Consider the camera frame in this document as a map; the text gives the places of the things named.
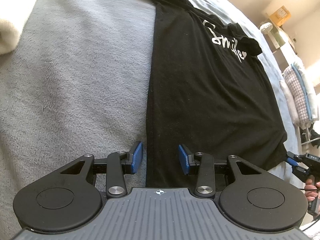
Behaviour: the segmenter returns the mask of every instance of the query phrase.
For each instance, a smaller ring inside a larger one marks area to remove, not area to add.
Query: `stack of folded blankets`
[[[292,123],[302,129],[319,120],[316,92],[300,58],[283,73],[280,86],[287,100]]]

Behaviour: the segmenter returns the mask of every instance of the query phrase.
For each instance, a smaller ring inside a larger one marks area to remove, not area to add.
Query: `checkered towel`
[[[307,112],[307,104],[305,100],[305,96],[300,85],[299,79],[292,69],[291,66],[287,67],[284,70],[284,80],[287,83],[291,94],[294,99],[295,106],[297,108],[300,127],[305,129],[306,127],[310,127],[310,119]]]

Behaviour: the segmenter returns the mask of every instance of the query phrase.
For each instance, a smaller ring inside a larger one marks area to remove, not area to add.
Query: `bed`
[[[288,135],[298,140],[280,70],[258,28],[227,0],[190,0],[256,39]],[[0,55],[0,239],[20,227],[12,201],[25,185],[90,153],[106,157],[146,142],[155,7],[149,0],[36,0],[17,48]],[[146,156],[128,187],[145,183]],[[281,163],[271,173],[302,187]],[[103,190],[104,178],[97,187]]]

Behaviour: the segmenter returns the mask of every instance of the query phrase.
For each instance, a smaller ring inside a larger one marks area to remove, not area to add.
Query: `round black motor housing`
[[[92,185],[93,162],[93,155],[84,155],[20,190],[13,210],[21,227],[59,233],[90,221],[102,207]]]
[[[298,188],[237,156],[227,162],[234,182],[221,192],[219,206],[232,221],[262,232],[300,226],[308,202]]]

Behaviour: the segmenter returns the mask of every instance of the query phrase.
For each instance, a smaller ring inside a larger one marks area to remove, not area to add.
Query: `circular cap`
[[[197,191],[201,194],[210,194],[213,189],[209,186],[200,186],[197,188]]]
[[[124,192],[124,188],[120,186],[113,186],[108,189],[110,194],[119,195]]]
[[[265,209],[277,208],[284,202],[284,196],[281,192],[267,187],[255,188],[249,191],[247,199],[252,205]]]
[[[40,192],[36,201],[44,208],[59,209],[68,206],[73,201],[74,196],[72,191],[66,188],[53,187]]]

